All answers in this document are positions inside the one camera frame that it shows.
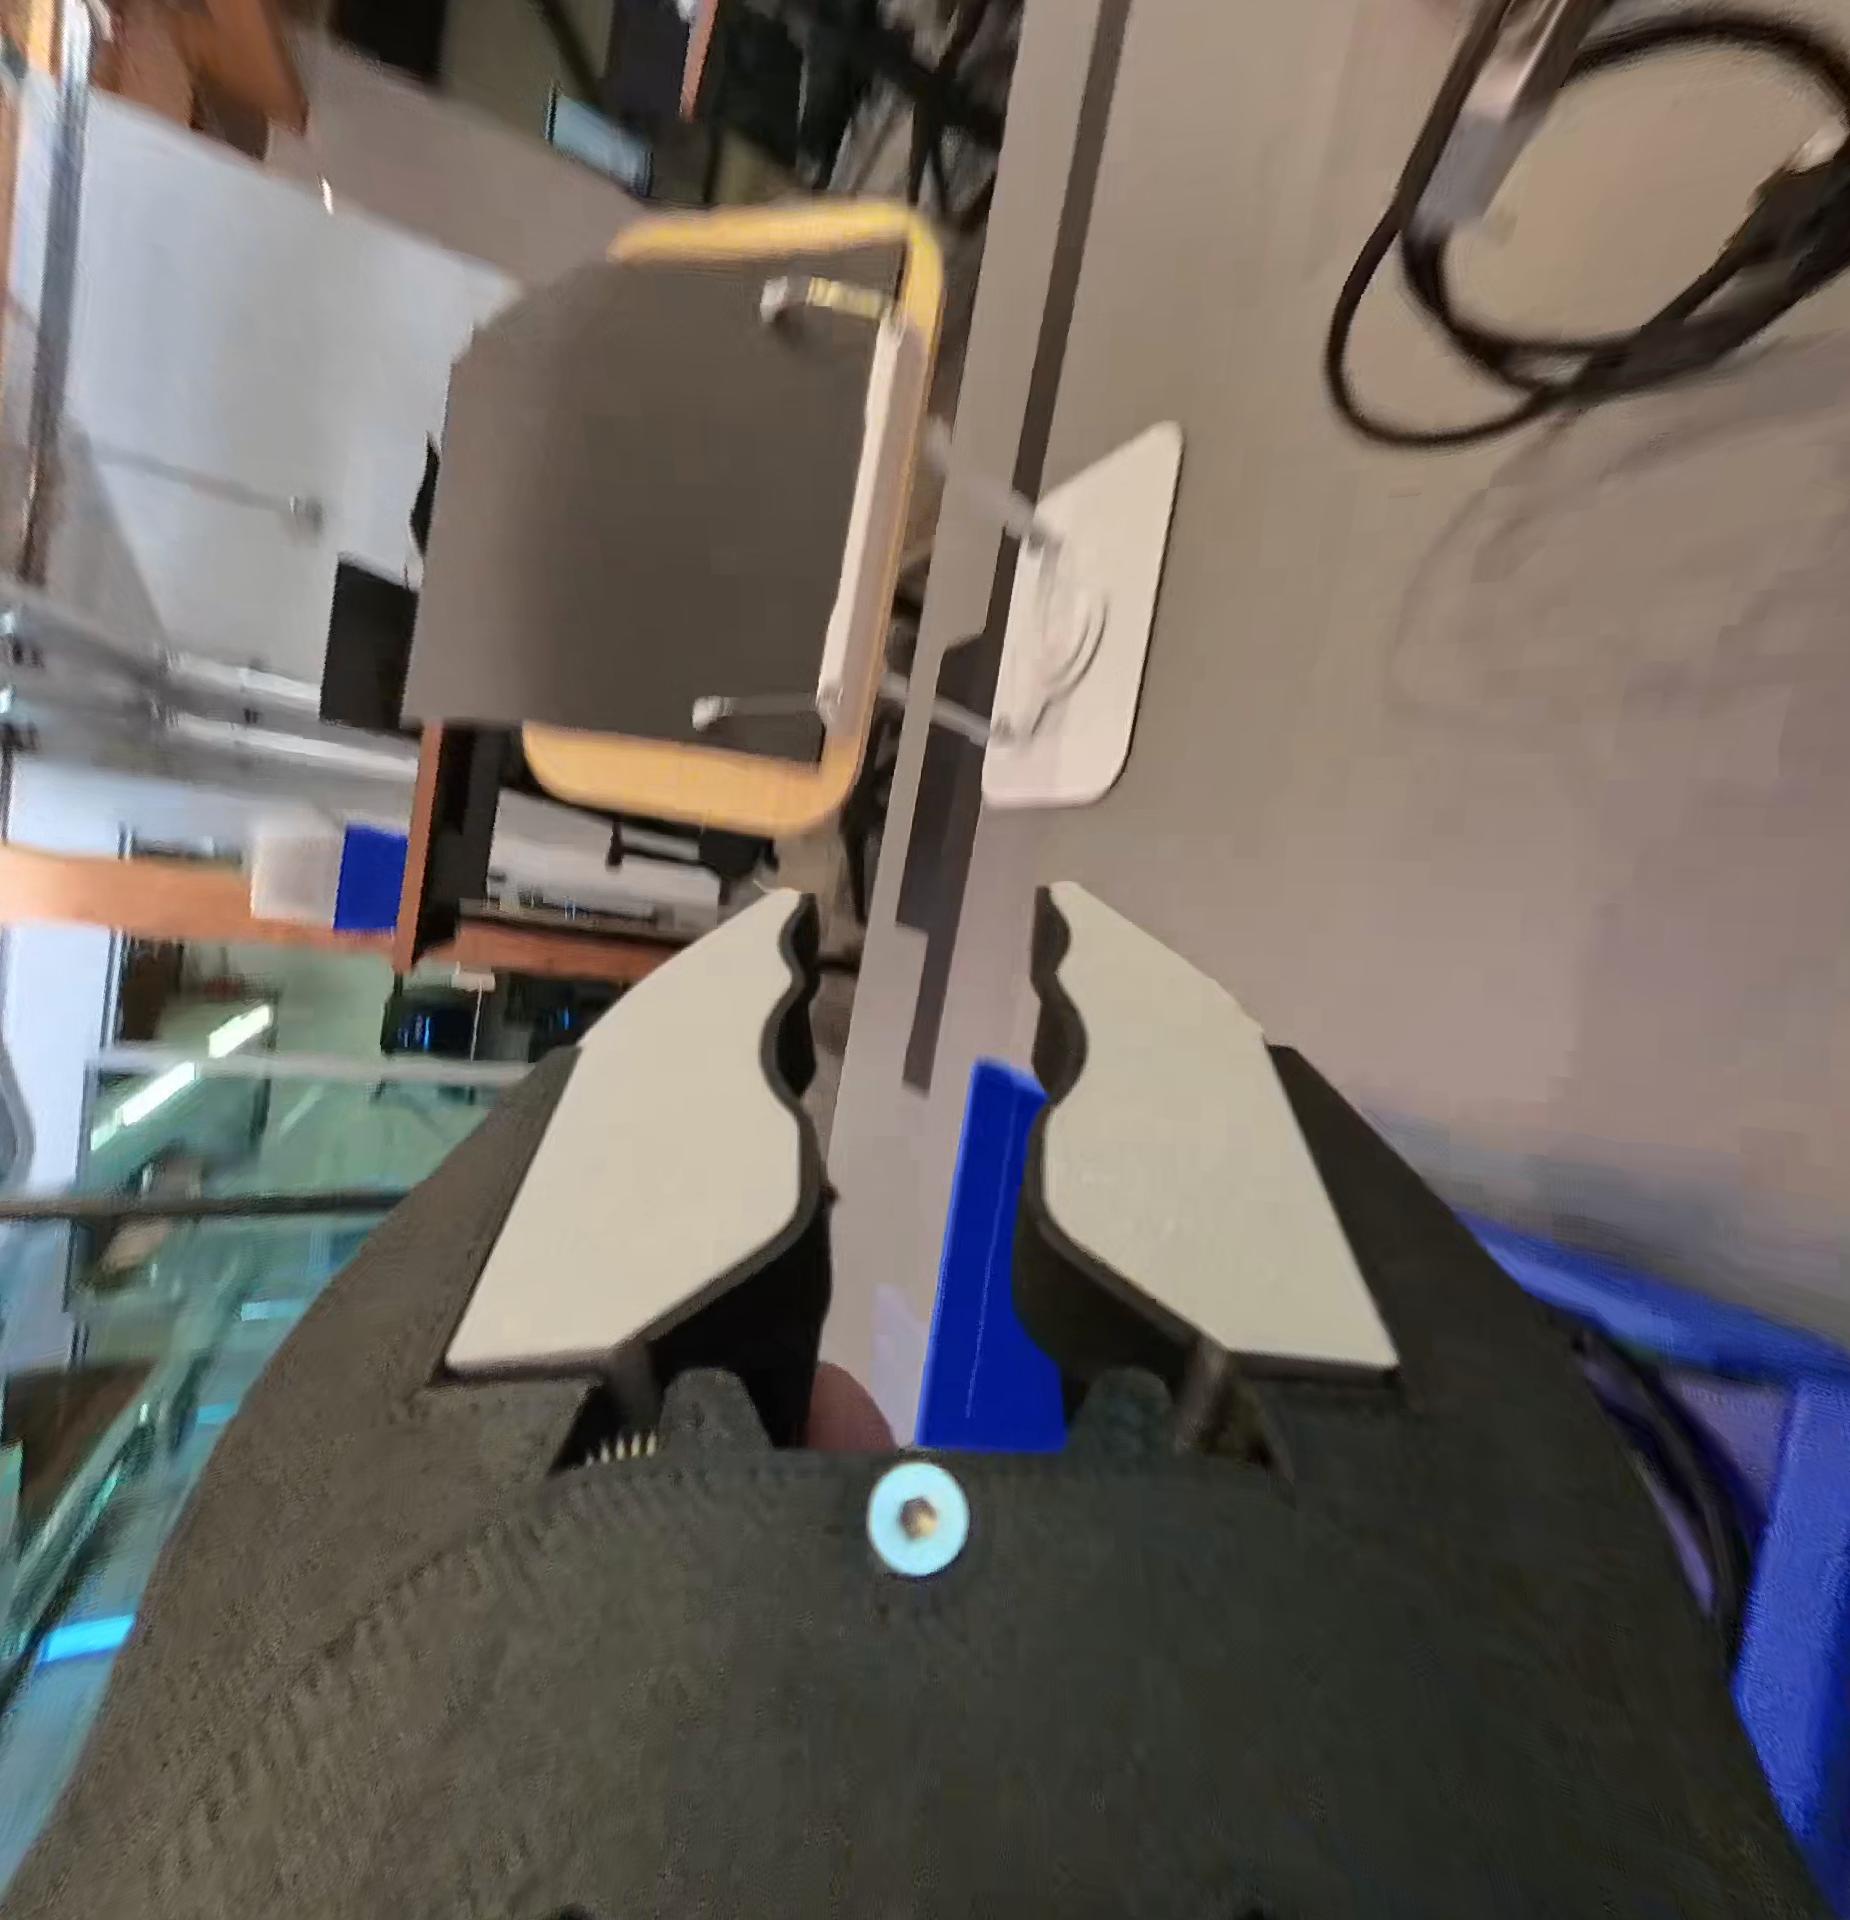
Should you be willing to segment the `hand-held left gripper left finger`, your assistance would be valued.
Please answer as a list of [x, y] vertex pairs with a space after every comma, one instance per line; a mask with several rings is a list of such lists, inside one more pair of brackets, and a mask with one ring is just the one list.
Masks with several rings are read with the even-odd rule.
[[817, 984], [817, 904], [782, 887], [589, 1028], [444, 1384], [574, 1384], [630, 1439], [679, 1378], [724, 1375], [772, 1446], [803, 1446], [834, 1301], [834, 1188], [805, 1106]]

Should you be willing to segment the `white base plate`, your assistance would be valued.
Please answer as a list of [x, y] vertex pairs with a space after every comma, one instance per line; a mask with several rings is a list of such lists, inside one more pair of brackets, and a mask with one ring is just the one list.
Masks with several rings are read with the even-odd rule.
[[1121, 781], [1164, 583], [1183, 430], [1159, 421], [1043, 495], [1018, 544], [982, 767], [993, 813]]

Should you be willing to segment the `blue plastic bin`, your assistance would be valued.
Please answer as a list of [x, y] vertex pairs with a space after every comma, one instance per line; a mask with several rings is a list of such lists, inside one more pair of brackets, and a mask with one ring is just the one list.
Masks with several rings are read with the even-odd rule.
[[[995, 1060], [965, 1084], [913, 1440], [927, 1451], [1052, 1454], [1059, 1375], [1020, 1324], [1012, 1255], [1040, 1082]], [[1850, 1353], [1828, 1336], [1673, 1287], [1600, 1255], [1462, 1223], [1495, 1265], [1581, 1336], [1651, 1377], [1670, 1416], [1583, 1354], [1600, 1405], [1645, 1473], [1686, 1582], [1735, 1623], [1729, 1683], [1776, 1809], [1825, 1903], [1850, 1917]]]

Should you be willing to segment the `small blue box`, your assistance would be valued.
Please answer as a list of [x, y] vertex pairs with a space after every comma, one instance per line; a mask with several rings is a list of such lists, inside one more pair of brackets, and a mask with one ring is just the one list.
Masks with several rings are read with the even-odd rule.
[[402, 830], [345, 823], [337, 842], [331, 931], [393, 935], [403, 907], [410, 836]]

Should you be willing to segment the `white board bracket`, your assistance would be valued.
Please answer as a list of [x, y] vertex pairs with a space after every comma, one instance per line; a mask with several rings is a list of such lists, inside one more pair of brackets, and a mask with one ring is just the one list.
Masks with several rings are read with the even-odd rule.
[[872, 323], [864, 432], [850, 492], [838, 589], [816, 668], [816, 717], [828, 737], [861, 719], [885, 652], [890, 604], [909, 522], [919, 448], [929, 421], [932, 353], [902, 302], [869, 289], [851, 319]]

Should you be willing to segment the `glass partition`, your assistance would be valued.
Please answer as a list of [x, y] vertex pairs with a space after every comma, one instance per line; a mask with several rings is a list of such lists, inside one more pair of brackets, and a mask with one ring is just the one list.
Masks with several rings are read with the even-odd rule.
[[524, 1063], [101, 1050], [70, 1175], [0, 1050], [0, 1717], [54, 1655], [127, 1634], [145, 1531], [284, 1333], [383, 1215], [527, 1076]]

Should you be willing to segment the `brown wooden desk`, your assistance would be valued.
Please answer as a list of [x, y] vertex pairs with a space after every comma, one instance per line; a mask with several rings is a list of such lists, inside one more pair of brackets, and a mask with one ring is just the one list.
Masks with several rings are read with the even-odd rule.
[[0, 929], [106, 929], [154, 945], [304, 949], [423, 966], [627, 989], [706, 937], [588, 907], [506, 908], [470, 894], [471, 857], [491, 848], [506, 742], [471, 729], [420, 737], [406, 859], [392, 927], [341, 929], [257, 915], [245, 874], [163, 857], [85, 857], [0, 842]]

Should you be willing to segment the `person's left hand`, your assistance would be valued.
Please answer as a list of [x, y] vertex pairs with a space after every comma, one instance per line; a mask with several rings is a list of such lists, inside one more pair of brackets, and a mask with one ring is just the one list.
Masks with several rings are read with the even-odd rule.
[[817, 1454], [883, 1456], [896, 1446], [878, 1400], [831, 1360], [816, 1365], [803, 1429], [803, 1446]]

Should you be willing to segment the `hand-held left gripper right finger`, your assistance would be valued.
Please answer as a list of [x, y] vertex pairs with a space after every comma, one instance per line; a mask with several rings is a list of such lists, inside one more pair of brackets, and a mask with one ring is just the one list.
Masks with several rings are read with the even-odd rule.
[[1028, 974], [1046, 1101], [1010, 1290], [1062, 1387], [1144, 1372], [1200, 1432], [1248, 1381], [1396, 1382], [1261, 1024], [1071, 881], [1038, 890]]

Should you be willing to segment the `small white box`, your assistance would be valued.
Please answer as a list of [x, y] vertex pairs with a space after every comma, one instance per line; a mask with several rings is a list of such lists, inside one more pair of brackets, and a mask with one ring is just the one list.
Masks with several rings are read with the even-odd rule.
[[323, 817], [276, 817], [252, 829], [244, 872], [252, 920], [331, 932], [345, 829]]

